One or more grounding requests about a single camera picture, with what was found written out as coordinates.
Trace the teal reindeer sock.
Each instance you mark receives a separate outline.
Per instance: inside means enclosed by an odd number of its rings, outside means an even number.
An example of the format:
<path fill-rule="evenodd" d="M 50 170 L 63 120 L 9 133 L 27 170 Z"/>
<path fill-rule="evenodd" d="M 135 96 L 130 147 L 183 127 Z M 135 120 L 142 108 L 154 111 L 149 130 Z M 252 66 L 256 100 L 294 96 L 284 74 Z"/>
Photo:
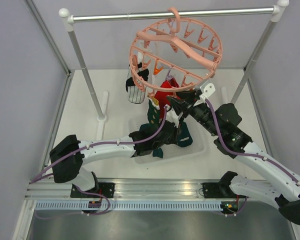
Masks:
<path fill-rule="evenodd" d="M 176 145 L 181 147 L 181 148 L 185 148 L 185 147 L 188 147 L 188 146 L 192 145 L 192 143 L 193 143 L 193 139 L 192 139 L 191 134 L 189 132 L 187 123 L 183 122 L 181 124 L 180 129 L 179 129 L 179 134 L 177 136 Z"/>

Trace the green patterned sock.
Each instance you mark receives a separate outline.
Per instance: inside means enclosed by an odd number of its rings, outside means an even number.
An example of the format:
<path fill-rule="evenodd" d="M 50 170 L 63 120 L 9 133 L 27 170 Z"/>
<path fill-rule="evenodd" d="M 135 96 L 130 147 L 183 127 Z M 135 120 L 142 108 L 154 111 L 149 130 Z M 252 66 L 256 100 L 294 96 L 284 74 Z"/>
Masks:
<path fill-rule="evenodd" d="M 160 123 L 160 105 L 157 99 L 150 98 L 148 100 L 147 120 L 152 125 Z"/>

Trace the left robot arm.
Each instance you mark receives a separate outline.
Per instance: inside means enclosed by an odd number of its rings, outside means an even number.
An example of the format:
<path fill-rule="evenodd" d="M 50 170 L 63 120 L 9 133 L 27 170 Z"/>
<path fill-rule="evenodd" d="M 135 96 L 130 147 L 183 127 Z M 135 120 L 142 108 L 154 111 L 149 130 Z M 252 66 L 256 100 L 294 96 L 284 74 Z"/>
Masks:
<path fill-rule="evenodd" d="M 78 140 L 66 136 L 49 153 L 53 179 L 57 184 L 71 183 L 89 198 L 98 195 L 100 187 L 94 172 L 84 165 L 112 158 L 134 158 L 150 155 L 164 145 L 176 144 L 181 126 L 168 120 L 163 126 L 147 124 L 129 135 L 108 141 Z"/>

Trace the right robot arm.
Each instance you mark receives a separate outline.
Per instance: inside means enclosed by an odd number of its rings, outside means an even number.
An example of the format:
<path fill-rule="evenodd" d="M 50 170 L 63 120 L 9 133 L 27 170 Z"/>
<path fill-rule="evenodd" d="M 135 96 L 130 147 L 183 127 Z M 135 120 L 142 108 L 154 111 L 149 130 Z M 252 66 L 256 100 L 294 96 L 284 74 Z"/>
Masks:
<path fill-rule="evenodd" d="M 183 118 L 191 116 L 216 136 L 214 144 L 220 152 L 248 166 L 274 187 L 274 190 L 266 191 L 252 181 L 240 183 L 240 176 L 233 173 L 230 180 L 219 183 L 221 196 L 229 198 L 236 194 L 256 199 L 273 206 L 284 218 L 300 225 L 300 175 L 267 154 L 238 127 L 242 118 L 234 104 L 225 103 L 214 109 L 208 99 L 200 100 L 194 90 L 179 92 L 178 97 L 168 96 L 167 99 L 177 115 Z"/>

